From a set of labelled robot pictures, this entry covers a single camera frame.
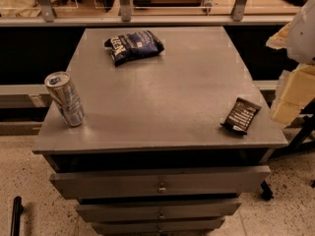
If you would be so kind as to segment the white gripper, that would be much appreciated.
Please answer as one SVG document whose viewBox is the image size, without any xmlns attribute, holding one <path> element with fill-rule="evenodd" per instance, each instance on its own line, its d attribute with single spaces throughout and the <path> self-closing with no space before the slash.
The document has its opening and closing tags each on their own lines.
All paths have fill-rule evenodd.
<svg viewBox="0 0 315 236">
<path fill-rule="evenodd" d="M 266 46 L 286 48 L 287 56 L 299 64 L 293 71 L 283 71 L 276 86 L 271 120 L 288 126 L 315 98 L 315 0 L 308 0 L 290 24 L 269 37 Z"/>
</svg>

